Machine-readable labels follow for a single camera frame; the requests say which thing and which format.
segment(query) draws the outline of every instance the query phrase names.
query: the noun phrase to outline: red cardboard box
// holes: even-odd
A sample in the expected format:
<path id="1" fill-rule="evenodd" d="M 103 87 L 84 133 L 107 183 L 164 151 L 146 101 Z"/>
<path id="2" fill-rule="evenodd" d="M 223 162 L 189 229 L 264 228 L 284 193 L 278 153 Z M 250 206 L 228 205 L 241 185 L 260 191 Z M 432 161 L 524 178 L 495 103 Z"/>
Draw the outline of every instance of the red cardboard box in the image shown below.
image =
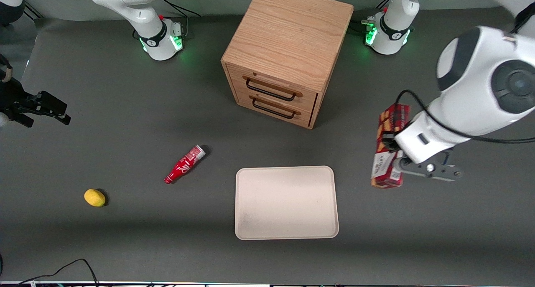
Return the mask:
<path id="1" fill-rule="evenodd" d="M 389 152 L 382 143 L 382 133 L 400 131 L 407 125 L 409 120 L 410 106 L 397 105 L 396 123 L 394 125 L 394 104 L 379 117 L 379 129 L 377 129 L 377 147 L 373 158 L 371 185 L 376 188 L 395 188 L 403 184 L 403 173 L 394 168 L 394 160 L 403 157 L 403 152 Z"/>

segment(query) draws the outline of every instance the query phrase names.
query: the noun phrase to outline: gray table surface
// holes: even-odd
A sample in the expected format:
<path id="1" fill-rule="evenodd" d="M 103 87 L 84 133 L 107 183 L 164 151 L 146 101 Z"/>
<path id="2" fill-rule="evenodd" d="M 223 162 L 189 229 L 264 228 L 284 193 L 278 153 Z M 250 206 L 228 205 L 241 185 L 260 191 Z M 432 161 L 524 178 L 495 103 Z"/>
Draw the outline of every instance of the gray table surface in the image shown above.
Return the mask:
<path id="1" fill-rule="evenodd" d="M 535 145 L 467 142 L 455 150 L 458 182 L 369 185 L 379 113 L 402 89 L 437 97 L 443 47 L 478 24 L 510 28 L 510 15 L 421 11 L 395 56 L 349 31 L 313 130 L 235 104 L 219 60 L 239 20 L 192 19 L 184 51 L 165 62 L 125 21 L 43 23 L 23 83 L 67 102 L 72 122 L 36 117 L 32 129 L 0 132 L 2 280 L 86 258 L 102 281 L 535 284 Z M 493 134 L 528 135 L 533 116 Z M 164 184 L 195 144 L 212 153 Z M 338 236 L 237 239 L 235 173 L 302 165 L 334 170 Z M 88 188 L 106 190 L 109 206 L 87 205 Z M 81 264 L 57 279 L 90 275 Z"/>

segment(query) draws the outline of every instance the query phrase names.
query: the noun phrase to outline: box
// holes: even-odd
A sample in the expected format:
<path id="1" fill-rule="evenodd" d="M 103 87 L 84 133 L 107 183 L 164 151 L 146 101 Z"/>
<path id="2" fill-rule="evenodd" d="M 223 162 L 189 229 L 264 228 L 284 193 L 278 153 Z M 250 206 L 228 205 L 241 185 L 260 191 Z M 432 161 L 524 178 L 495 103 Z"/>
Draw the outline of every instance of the box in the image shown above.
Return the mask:
<path id="1" fill-rule="evenodd" d="M 252 0 L 221 58 L 236 103 L 312 129 L 352 14 L 334 0 Z"/>
<path id="2" fill-rule="evenodd" d="M 403 173 L 394 167 L 394 160 L 403 157 L 403 151 L 389 152 L 382 142 L 383 132 L 397 132 L 405 128 L 409 119 L 410 106 L 398 104 L 398 115 L 394 125 L 394 104 L 379 117 L 379 128 L 377 129 L 377 146 L 373 158 L 373 169 L 371 174 L 371 185 L 376 188 L 395 188 L 403 184 Z"/>

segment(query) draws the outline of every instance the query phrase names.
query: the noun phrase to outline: red bottle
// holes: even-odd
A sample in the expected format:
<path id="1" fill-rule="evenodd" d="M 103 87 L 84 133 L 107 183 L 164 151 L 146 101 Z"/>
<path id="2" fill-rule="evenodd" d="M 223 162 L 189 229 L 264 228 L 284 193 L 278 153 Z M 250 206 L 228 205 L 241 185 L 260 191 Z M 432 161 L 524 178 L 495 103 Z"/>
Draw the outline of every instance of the red bottle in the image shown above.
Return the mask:
<path id="1" fill-rule="evenodd" d="M 173 168 L 173 171 L 164 179 L 166 184 L 170 184 L 175 181 L 177 178 L 185 175 L 189 169 L 193 167 L 203 156 L 206 154 L 204 150 L 198 145 L 195 145 L 188 154 L 186 154 Z"/>

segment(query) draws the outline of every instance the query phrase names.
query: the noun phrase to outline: wooden cabinet top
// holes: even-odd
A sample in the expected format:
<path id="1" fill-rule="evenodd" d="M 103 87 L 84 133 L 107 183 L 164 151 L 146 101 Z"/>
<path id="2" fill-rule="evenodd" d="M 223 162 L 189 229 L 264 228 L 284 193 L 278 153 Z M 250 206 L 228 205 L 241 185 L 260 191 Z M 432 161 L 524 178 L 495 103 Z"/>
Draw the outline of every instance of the wooden cabinet top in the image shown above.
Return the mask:
<path id="1" fill-rule="evenodd" d="M 352 13 L 334 0 L 252 0 L 222 61 L 323 91 Z"/>

